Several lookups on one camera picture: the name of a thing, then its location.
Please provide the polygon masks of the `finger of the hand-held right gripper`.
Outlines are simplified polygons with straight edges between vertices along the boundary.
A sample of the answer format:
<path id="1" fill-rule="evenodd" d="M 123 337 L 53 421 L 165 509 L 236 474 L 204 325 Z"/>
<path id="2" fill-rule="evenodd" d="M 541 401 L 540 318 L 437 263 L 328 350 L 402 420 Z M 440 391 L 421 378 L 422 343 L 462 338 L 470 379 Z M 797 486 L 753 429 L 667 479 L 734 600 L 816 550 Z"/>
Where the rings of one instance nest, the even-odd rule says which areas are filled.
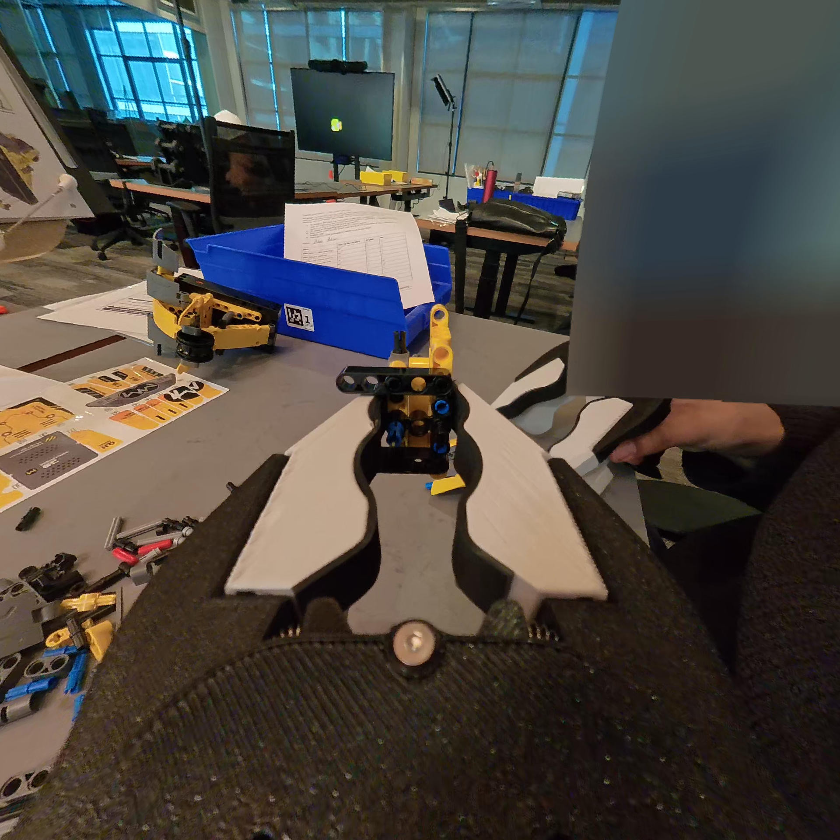
<path id="1" fill-rule="evenodd" d="M 564 461 L 582 478 L 614 478 L 612 468 L 595 455 L 595 447 L 632 408 L 618 397 L 588 402 L 570 433 L 551 447 L 549 458 Z"/>
<path id="2" fill-rule="evenodd" d="M 562 358 L 546 361 L 511 383 L 491 406 L 515 424 L 551 424 L 569 399 L 565 368 Z"/>

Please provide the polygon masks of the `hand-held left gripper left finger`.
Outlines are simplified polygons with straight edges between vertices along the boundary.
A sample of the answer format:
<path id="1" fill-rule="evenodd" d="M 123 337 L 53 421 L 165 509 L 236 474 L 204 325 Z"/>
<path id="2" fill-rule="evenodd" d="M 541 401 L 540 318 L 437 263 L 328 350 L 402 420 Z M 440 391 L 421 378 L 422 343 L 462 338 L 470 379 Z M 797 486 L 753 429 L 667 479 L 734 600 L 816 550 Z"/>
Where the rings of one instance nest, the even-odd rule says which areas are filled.
<path id="1" fill-rule="evenodd" d="M 226 595 L 361 599 L 382 550 L 361 451 L 377 428 L 356 397 L 285 453 L 286 462 L 224 585 Z"/>

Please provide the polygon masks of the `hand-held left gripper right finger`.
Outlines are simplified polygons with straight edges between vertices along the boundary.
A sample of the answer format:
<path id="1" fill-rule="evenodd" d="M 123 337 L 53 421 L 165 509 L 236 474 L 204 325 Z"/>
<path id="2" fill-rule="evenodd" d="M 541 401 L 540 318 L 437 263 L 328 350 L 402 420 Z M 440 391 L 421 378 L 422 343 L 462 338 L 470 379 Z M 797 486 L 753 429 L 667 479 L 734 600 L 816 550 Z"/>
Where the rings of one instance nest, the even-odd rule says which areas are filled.
<path id="1" fill-rule="evenodd" d="M 606 602 L 608 590 L 555 475 L 560 463 L 467 385 L 457 386 L 454 467 L 464 481 L 452 566 L 488 613 L 501 601 L 527 620 L 548 601 Z"/>

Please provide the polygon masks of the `yellow brick plate assembly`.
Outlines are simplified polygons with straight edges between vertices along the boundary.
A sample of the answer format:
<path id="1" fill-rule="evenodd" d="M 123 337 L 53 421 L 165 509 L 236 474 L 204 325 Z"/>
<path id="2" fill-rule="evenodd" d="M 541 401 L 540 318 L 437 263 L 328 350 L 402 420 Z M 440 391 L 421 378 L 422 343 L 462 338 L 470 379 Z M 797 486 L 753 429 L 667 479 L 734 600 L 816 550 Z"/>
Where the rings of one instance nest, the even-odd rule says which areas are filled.
<path id="1" fill-rule="evenodd" d="M 380 474 L 445 478 L 454 459 L 458 389 L 449 312 L 429 312 L 425 356 L 407 351 L 406 334 L 395 332 L 386 366 L 348 366 L 336 378 L 338 390 L 369 400 L 372 431 L 360 447 L 367 480 Z"/>

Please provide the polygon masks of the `person's right forearm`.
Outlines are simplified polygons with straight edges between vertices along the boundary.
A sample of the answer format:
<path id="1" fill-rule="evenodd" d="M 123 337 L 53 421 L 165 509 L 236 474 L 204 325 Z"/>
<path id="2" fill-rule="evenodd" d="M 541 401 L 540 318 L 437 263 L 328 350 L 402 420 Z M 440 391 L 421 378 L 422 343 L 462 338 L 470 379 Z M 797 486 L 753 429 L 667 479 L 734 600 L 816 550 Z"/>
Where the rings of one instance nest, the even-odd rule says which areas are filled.
<path id="1" fill-rule="evenodd" d="M 798 505 L 838 509 L 839 409 L 770 404 L 784 433 L 768 454 L 748 458 L 683 450 L 681 465 L 694 486 L 766 511 L 779 496 Z"/>

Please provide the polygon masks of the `person's right hand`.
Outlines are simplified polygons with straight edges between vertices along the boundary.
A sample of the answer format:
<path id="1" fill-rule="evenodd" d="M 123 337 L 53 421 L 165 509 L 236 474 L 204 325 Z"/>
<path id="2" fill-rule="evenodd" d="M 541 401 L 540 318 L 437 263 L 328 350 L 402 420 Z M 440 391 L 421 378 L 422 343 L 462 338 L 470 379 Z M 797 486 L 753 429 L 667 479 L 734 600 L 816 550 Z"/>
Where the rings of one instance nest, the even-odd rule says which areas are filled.
<path id="1" fill-rule="evenodd" d="M 609 459 L 637 466 L 670 448 L 753 458 L 767 455 L 783 438 L 781 418 L 766 403 L 678 399 L 661 423 L 616 446 Z"/>

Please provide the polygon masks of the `black bag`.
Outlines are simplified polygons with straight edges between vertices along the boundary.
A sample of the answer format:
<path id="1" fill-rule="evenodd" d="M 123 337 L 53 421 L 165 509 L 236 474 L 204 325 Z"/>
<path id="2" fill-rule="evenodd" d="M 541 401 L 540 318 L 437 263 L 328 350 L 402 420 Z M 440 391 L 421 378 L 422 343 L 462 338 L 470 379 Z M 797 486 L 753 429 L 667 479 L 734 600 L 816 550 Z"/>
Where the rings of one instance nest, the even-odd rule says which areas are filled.
<path id="1" fill-rule="evenodd" d="M 552 213 L 529 204 L 511 200 L 491 199 L 485 203 L 465 206 L 471 227 L 498 232 L 552 238 L 562 242 L 567 233 L 566 221 Z"/>

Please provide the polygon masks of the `long blue tray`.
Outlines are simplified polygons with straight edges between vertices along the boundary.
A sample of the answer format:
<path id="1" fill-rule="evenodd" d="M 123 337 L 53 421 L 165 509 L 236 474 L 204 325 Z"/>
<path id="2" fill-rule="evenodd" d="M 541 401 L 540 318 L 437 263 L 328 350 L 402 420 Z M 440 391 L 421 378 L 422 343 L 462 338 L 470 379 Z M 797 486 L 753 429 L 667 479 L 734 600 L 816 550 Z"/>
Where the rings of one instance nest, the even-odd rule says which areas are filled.
<path id="1" fill-rule="evenodd" d="M 529 192 L 513 192 L 496 189 L 491 200 L 493 207 L 488 211 L 478 211 L 479 219 L 524 223 L 539 214 L 575 220 L 580 212 L 582 199 L 578 196 L 537 196 Z"/>

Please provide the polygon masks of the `wooden top desk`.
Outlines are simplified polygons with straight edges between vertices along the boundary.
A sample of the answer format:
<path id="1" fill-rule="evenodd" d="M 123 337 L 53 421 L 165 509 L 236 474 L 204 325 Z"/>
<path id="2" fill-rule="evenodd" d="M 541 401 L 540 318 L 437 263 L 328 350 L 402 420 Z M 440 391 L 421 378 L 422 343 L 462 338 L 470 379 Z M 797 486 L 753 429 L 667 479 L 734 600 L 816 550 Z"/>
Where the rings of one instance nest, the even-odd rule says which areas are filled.
<path id="1" fill-rule="evenodd" d="M 474 249 L 482 253 L 473 315 L 481 319 L 492 316 L 512 320 L 522 319 L 528 304 L 527 290 L 518 314 L 508 312 L 508 303 L 521 257 L 532 256 L 539 263 L 542 256 L 559 254 L 576 258 L 579 243 L 563 242 L 557 245 L 550 237 L 511 233 L 486 227 L 476 227 L 464 218 L 453 223 L 438 219 L 416 219 L 420 229 L 429 234 L 432 244 L 444 244 L 454 254 L 454 300 L 457 313 L 464 313 L 466 307 L 467 251 Z"/>

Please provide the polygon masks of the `yellow black toy vehicle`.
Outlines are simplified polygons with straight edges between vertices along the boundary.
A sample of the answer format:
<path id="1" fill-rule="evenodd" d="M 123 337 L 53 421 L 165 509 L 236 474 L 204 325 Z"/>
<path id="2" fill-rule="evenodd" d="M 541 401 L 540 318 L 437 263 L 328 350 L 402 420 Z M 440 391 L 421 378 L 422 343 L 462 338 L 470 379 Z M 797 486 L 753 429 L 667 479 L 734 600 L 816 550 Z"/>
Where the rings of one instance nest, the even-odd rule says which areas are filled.
<path id="1" fill-rule="evenodd" d="M 198 366 L 229 350 L 274 349 L 280 304 L 210 281 L 197 267 L 183 267 L 173 244 L 163 239 L 152 239 L 151 253 L 146 331 L 156 355 Z"/>

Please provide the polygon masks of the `blue plastic bin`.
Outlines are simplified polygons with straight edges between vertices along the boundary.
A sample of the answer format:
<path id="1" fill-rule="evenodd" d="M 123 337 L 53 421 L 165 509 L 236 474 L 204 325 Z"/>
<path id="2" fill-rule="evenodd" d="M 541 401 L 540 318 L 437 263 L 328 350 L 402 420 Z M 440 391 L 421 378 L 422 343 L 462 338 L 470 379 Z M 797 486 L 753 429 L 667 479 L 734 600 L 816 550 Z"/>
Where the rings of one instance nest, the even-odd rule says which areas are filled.
<path id="1" fill-rule="evenodd" d="M 284 256 L 284 227 L 188 238 L 206 281 L 275 303 L 280 335 L 386 359 L 395 332 L 413 342 L 428 330 L 432 303 L 404 310 L 395 279 Z"/>

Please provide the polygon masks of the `white paper form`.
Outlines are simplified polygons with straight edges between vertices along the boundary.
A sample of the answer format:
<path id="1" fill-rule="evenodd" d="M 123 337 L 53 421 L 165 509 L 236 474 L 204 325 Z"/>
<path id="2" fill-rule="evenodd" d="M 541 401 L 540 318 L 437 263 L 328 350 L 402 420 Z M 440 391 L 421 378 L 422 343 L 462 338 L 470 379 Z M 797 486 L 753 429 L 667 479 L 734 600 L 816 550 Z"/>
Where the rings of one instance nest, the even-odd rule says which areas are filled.
<path id="1" fill-rule="evenodd" d="M 434 303 L 424 242 L 405 212 L 356 203 L 285 208 L 284 256 L 396 281 L 403 309 Z"/>

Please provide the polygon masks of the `person's black sweater torso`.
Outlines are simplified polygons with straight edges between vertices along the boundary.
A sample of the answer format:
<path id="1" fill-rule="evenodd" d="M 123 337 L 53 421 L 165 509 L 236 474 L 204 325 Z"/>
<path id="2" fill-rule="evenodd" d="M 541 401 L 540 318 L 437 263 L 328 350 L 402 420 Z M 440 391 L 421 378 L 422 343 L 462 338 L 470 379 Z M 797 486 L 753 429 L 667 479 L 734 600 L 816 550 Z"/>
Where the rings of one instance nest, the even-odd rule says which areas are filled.
<path id="1" fill-rule="evenodd" d="M 810 838 L 839 834 L 839 502 L 766 511 L 660 556 L 730 669 L 758 760 Z"/>

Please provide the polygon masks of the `pile of small brick parts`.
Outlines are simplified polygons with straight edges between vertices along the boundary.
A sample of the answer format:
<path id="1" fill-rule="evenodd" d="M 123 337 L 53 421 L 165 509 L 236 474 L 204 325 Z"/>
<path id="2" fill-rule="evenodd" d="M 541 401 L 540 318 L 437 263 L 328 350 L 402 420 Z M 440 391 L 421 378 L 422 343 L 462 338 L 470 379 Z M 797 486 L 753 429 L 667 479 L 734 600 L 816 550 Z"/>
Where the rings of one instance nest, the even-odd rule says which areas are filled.
<path id="1" fill-rule="evenodd" d="M 35 798 L 126 613 L 203 518 L 156 518 L 74 533 L 44 511 L 2 519 L 2 823 Z"/>

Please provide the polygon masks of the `white printed papers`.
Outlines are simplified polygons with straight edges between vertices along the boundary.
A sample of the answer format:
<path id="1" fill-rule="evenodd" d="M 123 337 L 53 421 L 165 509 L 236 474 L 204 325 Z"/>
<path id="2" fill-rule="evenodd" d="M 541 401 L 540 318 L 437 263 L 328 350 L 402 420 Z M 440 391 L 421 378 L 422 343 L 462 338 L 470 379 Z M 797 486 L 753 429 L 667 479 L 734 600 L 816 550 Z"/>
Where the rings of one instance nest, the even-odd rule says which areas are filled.
<path id="1" fill-rule="evenodd" d="M 151 313 L 152 299 L 143 280 L 117 290 L 50 304 L 38 319 L 106 330 L 152 345 L 148 333 Z"/>

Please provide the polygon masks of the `long wooden desk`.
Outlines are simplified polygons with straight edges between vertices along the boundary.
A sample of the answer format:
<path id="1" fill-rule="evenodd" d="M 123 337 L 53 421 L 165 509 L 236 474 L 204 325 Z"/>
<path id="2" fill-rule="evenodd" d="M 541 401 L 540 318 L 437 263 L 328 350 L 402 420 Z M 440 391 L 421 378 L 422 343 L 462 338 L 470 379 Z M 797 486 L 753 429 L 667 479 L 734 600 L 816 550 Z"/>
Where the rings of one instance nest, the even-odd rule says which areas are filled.
<path id="1" fill-rule="evenodd" d="M 154 184 L 141 178 L 107 178 L 101 186 L 111 186 L 118 190 L 127 190 L 142 195 L 153 205 L 175 203 L 187 206 L 184 214 L 190 214 L 199 224 L 207 227 L 211 221 L 209 207 L 211 191 L 209 187 L 177 187 Z M 413 178 L 406 183 L 373 185 L 355 181 L 345 182 L 301 182 L 296 184 L 295 201 L 315 203 L 357 199 L 362 204 L 378 206 L 380 199 L 398 202 L 400 207 L 410 212 L 413 202 L 429 198 L 438 184 L 427 178 Z"/>

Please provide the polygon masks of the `black light stand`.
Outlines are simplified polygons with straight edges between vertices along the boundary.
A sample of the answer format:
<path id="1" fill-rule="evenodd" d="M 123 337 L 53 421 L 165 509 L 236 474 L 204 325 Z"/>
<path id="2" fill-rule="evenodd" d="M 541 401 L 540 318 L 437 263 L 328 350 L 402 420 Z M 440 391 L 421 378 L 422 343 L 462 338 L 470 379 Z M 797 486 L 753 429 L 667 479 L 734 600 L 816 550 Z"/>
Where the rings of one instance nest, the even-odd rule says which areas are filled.
<path id="1" fill-rule="evenodd" d="M 447 209 L 451 209 L 454 205 L 449 197 L 449 190 L 450 181 L 453 175 L 453 166 L 455 163 L 455 129 L 456 118 L 458 116 L 458 102 L 454 93 L 449 89 L 449 86 L 440 74 L 437 73 L 432 77 L 432 83 L 449 117 L 444 172 L 444 199 L 441 202 L 441 205 Z"/>

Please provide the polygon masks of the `black monitor on stand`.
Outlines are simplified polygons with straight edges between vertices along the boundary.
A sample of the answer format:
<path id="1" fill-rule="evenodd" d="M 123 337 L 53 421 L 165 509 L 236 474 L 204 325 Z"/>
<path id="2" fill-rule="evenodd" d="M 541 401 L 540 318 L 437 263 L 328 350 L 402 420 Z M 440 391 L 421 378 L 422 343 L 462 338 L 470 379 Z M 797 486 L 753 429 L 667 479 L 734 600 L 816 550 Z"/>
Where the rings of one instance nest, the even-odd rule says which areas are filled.
<path id="1" fill-rule="evenodd" d="M 290 69 L 297 145 L 300 151 L 329 154 L 332 178 L 340 167 L 361 159 L 390 161 L 393 156 L 395 75 L 369 71 L 340 75 Z"/>

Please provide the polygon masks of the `instruction booklet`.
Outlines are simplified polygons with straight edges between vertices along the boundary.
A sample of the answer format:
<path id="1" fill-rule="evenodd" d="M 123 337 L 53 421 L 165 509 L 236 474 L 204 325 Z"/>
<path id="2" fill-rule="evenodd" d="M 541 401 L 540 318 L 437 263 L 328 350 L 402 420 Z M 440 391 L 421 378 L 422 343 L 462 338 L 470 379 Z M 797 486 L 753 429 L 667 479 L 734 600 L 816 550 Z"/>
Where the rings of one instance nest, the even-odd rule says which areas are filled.
<path id="1" fill-rule="evenodd" d="M 6 47 L 1 49 L 1 222 L 92 218 L 79 165 Z"/>

